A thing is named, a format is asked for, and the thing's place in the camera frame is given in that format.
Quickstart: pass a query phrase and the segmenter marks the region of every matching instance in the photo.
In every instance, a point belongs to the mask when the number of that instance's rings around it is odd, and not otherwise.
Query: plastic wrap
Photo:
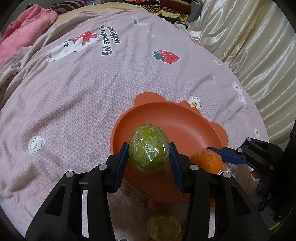
[[[172,241],[180,236],[181,225],[172,216],[157,215],[148,220],[147,230],[155,241]]]
[[[165,132],[153,124],[138,127],[129,141],[130,162],[139,172],[150,174],[162,169],[170,154]]]

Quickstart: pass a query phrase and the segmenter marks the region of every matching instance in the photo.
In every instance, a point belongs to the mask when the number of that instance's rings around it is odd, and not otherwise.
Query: metal bolt
[[[101,165],[99,165],[99,169],[100,170],[106,170],[107,169],[107,165],[106,164],[101,164]]]
[[[198,170],[198,165],[191,165],[190,169],[193,171],[196,171],[196,170]]]
[[[229,172],[223,172],[223,176],[225,178],[231,178],[231,174]]]
[[[72,171],[69,171],[66,173],[66,177],[73,177],[73,175],[74,175],[74,172]]]

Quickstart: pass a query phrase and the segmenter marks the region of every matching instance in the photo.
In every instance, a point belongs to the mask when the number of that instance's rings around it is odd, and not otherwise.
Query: bowl handle
[[[186,100],[183,100],[182,102],[180,102],[179,105],[181,105],[181,106],[183,106],[183,107],[186,107],[186,108],[188,108],[189,110],[192,110],[192,111],[194,111],[195,113],[201,115],[201,114],[200,114],[200,111],[199,111],[197,108],[192,107],[192,106],[191,106]]]
[[[142,104],[152,103],[152,102],[163,102],[166,101],[161,95],[153,92],[140,93],[135,97],[134,105],[139,106]]]
[[[219,124],[217,124],[216,122],[210,122],[211,126],[214,128],[214,130],[216,131],[216,133],[218,134],[221,142],[222,142],[222,147],[227,147],[228,146],[228,135],[226,133],[226,131],[223,129],[222,126],[220,126]]]

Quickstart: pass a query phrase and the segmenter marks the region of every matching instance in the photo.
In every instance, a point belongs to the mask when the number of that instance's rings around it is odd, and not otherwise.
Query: strawberry
[[[83,33],[83,34],[81,34],[81,35],[73,38],[72,41],[75,43],[81,37],[83,38],[82,43],[86,43],[86,42],[89,42],[90,41],[89,40],[90,38],[97,38],[98,35],[97,34],[93,34],[90,30],[88,30],[87,32],[85,32],[85,33]]]
[[[194,42],[195,44],[201,46],[200,43],[199,43],[198,41],[195,41],[194,39],[191,39],[191,41]]]
[[[156,58],[156,60],[161,60],[162,62],[168,63],[168,64],[173,64],[180,59],[180,57],[175,55],[174,53],[164,51],[164,50],[158,50],[153,54],[154,54],[153,57]]]

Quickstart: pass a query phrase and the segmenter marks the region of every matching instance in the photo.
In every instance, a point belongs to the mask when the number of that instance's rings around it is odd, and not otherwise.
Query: orange plastic bowl
[[[135,98],[134,106],[116,122],[111,134],[111,153],[118,153],[123,142],[129,143],[134,130],[148,123],[163,129],[168,140],[175,143],[178,152],[190,159],[202,148],[228,145],[225,130],[219,124],[205,119],[187,101],[174,103],[156,93],[145,92]],[[170,165],[147,175],[136,171],[128,162],[124,178],[134,189],[155,201],[182,204],[189,200],[189,194],[182,194],[177,189]]]

